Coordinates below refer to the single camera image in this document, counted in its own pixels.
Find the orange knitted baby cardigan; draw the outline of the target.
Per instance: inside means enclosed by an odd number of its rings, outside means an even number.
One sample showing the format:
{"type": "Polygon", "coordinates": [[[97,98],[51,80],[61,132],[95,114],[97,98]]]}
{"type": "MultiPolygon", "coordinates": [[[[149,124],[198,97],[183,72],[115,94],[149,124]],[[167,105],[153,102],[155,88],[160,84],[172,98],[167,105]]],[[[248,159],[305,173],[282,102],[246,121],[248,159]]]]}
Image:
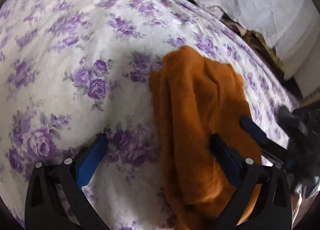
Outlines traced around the orange knitted baby cardigan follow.
{"type": "Polygon", "coordinates": [[[222,64],[183,46],[167,54],[150,74],[167,201],[175,229],[203,229],[223,211],[235,192],[209,149],[219,134],[242,157],[261,164],[258,144],[240,128],[250,116],[244,81],[222,64]]]}

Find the purple floral bed sheet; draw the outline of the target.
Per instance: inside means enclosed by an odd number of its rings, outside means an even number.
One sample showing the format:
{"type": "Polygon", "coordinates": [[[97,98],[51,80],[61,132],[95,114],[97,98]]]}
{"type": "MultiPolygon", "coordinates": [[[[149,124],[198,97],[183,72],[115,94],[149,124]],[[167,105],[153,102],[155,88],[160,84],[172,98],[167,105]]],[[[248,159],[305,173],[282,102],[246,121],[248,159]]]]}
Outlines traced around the purple floral bed sheet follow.
{"type": "Polygon", "coordinates": [[[185,0],[7,0],[1,7],[1,198],[19,223],[37,161],[61,163],[106,131],[83,188],[111,229],[169,229],[149,74],[188,45],[245,79],[253,120],[282,147],[294,98],[249,46],[185,0]]]}

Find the dark wooden bed frame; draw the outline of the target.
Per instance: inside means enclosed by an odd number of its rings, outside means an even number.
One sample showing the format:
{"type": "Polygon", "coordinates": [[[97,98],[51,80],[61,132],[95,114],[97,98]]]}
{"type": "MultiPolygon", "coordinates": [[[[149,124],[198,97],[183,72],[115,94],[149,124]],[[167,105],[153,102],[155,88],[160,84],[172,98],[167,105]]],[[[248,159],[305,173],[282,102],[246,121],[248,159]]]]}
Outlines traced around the dark wooden bed frame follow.
{"type": "Polygon", "coordinates": [[[287,49],[285,33],[292,26],[292,0],[187,0],[212,13],[225,25],[236,30],[267,63],[282,86],[302,99],[294,78],[285,78],[280,56],[287,49]]]}

